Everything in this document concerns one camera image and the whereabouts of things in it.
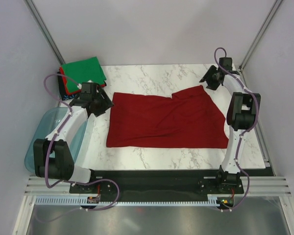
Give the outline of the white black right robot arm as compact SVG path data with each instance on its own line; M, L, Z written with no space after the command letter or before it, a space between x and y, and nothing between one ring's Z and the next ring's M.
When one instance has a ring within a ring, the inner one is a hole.
M211 66L200 82L206 82L207 88L215 91L224 86L231 94L226 114L229 126L229 141L225 157L214 179L203 179L202 190L212 194L243 194L244 189L240 166L246 136L258 122L260 94L251 92L241 81L240 75L232 68L232 58L219 58L216 66Z

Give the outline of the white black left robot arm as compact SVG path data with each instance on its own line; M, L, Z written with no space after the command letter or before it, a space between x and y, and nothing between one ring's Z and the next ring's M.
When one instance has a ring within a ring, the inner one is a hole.
M47 188L60 182L80 184L86 192L94 192L98 181L90 169L76 166L70 151L70 144L82 124L91 115L103 115L113 107L113 102L101 85L93 82L81 84L81 92L69 103L63 119L43 139L33 144L35 174L44 178Z

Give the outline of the dark red t shirt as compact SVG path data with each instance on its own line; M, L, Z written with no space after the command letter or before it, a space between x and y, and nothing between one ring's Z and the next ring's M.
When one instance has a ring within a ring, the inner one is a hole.
M225 117L202 86L171 97L114 93L107 147L225 149Z

